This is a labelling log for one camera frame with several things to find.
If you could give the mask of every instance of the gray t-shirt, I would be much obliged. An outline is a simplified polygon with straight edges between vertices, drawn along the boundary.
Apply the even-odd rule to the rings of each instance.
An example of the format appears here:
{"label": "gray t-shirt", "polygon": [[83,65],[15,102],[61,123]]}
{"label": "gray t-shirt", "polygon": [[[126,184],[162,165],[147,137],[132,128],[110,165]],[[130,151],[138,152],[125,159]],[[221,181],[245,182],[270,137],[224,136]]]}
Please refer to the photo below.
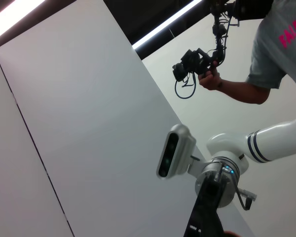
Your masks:
{"label": "gray t-shirt", "polygon": [[274,0],[256,34],[247,82],[279,88],[286,74],[296,83],[296,0]]}

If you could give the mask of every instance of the white wall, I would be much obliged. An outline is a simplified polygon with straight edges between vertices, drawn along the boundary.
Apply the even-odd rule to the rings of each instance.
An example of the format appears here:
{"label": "white wall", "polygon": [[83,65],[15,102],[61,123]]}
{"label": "white wall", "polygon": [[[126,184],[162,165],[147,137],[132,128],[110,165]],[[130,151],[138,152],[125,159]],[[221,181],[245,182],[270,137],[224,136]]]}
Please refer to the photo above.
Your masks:
{"label": "white wall", "polygon": [[[180,121],[102,0],[78,0],[18,36],[0,63],[75,236],[183,236],[195,180],[155,175]],[[220,215],[253,236],[234,205]]]}
{"label": "white wall", "polygon": [[[173,110],[191,129],[206,159],[210,159],[206,142],[213,135],[224,131],[253,132],[296,118],[296,85],[288,76],[283,79],[280,90],[272,90],[268,101],[262,105],[240,103],[199,85],[192,98],[181,100],[176,97],[172,66],[180,62],[188,49],[200,47],[207,52],[215,48],[213,23],[212,16],[204,18],[143,60]],[[246,21],[241,22],[240,28],[230,28],[226,60],[219,67],[223,79],[246,79],[259,23],[260,20]],[[242,211],[239,201],[234,199],[257,236],[296,236],[296,156],[268,164],[250,162],[239,186],[258,194],[249,212]]]}
{"label": "white wall", "polygon": [[0,69],[0,237],[71,237]]}

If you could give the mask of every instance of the white robotic arm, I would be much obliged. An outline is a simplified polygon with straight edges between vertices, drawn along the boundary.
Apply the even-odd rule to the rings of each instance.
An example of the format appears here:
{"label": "white robotic arm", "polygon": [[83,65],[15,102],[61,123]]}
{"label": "white robotic arm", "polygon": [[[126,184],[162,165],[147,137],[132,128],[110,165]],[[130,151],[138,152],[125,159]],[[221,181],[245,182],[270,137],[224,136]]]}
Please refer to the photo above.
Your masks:
{"label": "white robotic arm", "polygon": [[[248,210],[256,195],[237,187],[240,175],[249,167],[246,157],[266,163],[296,154],[296,119],[249,135],[222,133],[214,136],[207,143],[212,155],[209,162],[192,156],[195,145],[196,140],[189,129],[182,124],[175,125],[168,133],[157,176],[168,179],[188,172],[196,178],[195,191],[198,194],[204,179],[215,175],[215,180],[226,183],[219,207],[228,205],[237,193],[243,208]],[[240,195],[249,199],[246,206]]]}

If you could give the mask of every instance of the ceiling light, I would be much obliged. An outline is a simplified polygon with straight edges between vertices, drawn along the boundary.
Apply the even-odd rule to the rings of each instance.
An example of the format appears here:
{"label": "ceiling light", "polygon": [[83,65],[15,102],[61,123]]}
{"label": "ceiling light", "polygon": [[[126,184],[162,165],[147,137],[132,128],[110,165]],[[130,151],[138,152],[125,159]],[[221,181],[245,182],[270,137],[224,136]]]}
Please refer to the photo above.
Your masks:
{"label": "ceiling light", "polygon": [[0,12],[0,36],[45,0],[15,0]]}
{"label": "ceiling light", "polygon": [[164,28],[166,28],[167,26],[169,26],[172,22],[174,22],[176,19],[178,19],[183,14],[185,14],[187,11],[189,11],[192,7],[194,7],[195,5],[197,5],[201,1],[202,0],[194,0],[193,2],[189,3],[187,6],[183,7],[180,11],[178,11],[176,14],[174,14],[173,16],[171,16],[165,22],[163,22],[160,26],[158,26],[157,28],[155,28],[150,33],[148,33],[146,36],[144,36],[138,42],[134,43],[133,49],[138,48],[140,45],[142,45],[143,43],[145,43],[151,37],[153,37],[156,34],[158,34],[160,31],[162,31]]}

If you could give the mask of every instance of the black ceiling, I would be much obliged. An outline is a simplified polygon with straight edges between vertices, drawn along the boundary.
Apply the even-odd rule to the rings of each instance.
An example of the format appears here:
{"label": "black ceiling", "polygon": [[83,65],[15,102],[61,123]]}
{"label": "black ceiling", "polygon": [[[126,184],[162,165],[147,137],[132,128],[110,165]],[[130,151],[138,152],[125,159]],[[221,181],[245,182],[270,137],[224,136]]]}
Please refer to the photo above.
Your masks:
{"label": "black ceiling", "polygon": [[[13,1],[14,0],[0,0],[0,12]],[[75,0],[45,0],[30,14],[25,16],[21,21],[0,36],[0,46],[37,25],[39,22],[45,20],[74,1]]]}
{"label": "black ceiling", "polygon": [[[136,49],[146,58],[167,42],[207,16],[212,0],[202,0],[169,27]],[[181,10],[192,0],[104,0],[131,44]]]}

